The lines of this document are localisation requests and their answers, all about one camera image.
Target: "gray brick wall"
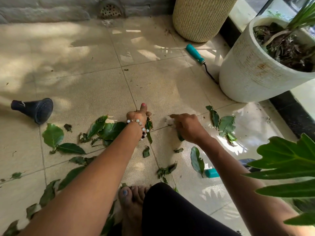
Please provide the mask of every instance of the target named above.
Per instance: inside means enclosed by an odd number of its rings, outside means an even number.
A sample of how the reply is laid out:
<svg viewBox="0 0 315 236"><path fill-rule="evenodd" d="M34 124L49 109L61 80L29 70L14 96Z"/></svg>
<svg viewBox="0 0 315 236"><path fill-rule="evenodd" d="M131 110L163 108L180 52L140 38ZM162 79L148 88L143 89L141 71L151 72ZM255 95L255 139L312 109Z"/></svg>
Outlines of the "gray brick wall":
<svg viewBox="0 0 315 236"><path fill-rule="evenodd" d="M87 20L106 3L129 17L171 14L175 0L0 0L0 24Z"/></svg>

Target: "hand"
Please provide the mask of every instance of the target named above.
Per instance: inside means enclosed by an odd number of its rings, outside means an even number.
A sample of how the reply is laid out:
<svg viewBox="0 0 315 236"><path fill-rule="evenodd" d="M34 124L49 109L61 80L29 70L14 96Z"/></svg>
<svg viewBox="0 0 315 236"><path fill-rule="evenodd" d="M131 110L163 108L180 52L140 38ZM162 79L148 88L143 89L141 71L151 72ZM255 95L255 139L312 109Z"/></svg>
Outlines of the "hand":
<svg viewBox="0 0 315 236"><path fill-rule="evenodd" d="M171 114L170 117L174 118L177 131L186 141L198 145L204 138L209 137L195 114Z"/></svg>
<svg viewBox="0 0 315 236"><path fill-rule="evenodd" d="M132 111L127 113L127 120L139 119L143 126L147 122L147 116L150 116L151 113L147 112L148 106L145 103L141 104L140 110Z"/></svg>

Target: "beaded bracelet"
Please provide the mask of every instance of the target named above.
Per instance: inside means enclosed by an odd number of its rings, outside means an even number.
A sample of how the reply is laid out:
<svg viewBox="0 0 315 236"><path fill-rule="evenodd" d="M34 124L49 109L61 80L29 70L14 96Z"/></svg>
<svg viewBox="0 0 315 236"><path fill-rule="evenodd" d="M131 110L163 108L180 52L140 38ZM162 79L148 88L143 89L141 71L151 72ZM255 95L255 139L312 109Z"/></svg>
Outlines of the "beaded bracelet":
<svg viewBox="0 0 315 236"><path fill-rule="evenodd" d="M126 123L126 125L128 124L128 123L131 123L131 122L134 122L134 121L136 121L138 124L139 124L139 126L141 127L141 130L142 130L142 137L141 137L141 139L140 140L143 140L146 136L147 136L147 132L149 132L150 130L149 129L145 129L145 127L142 125L142 123L140 122L140 120L139 119L131 119L131 120L127 120L127 123Z"/></svg>

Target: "foot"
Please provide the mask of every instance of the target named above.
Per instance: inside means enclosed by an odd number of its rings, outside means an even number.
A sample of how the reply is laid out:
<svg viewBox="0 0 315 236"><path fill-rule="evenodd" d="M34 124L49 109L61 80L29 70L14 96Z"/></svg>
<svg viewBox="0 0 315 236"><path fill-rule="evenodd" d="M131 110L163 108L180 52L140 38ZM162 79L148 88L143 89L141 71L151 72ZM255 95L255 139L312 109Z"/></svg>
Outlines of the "foot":
<svg viewBox="0 0 315 236"><path fill-rule="evenodd" d="M119 194L119 201L123 211L122 236L141 236L141 220L143 200L149 187L123 187Z"/></svg>

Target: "plant pot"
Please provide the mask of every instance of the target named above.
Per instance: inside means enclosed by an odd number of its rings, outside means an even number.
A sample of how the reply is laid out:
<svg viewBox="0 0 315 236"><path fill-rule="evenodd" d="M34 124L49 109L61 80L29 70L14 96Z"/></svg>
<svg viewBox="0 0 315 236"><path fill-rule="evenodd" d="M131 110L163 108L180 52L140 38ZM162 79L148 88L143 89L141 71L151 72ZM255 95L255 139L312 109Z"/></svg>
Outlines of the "plant pot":
<svg viewBox="0 0 315 236"><path fill-rule="evenodd" d="M185 39L205 42L218 34L237 0L176 0L173 24Z"/></svg>
<svg viewBox="0 0 315 236"><path fill-rule="evenodd" d="M235 42L223 60L219 74L222 91L237 102L258 102L272 98L313 78L315 72L290 69L271 58L257 43L253 27L276 22L282 27L288 23L277 18L255 17ZM295 32L301 44L315 45L304 30Z"/></svg>

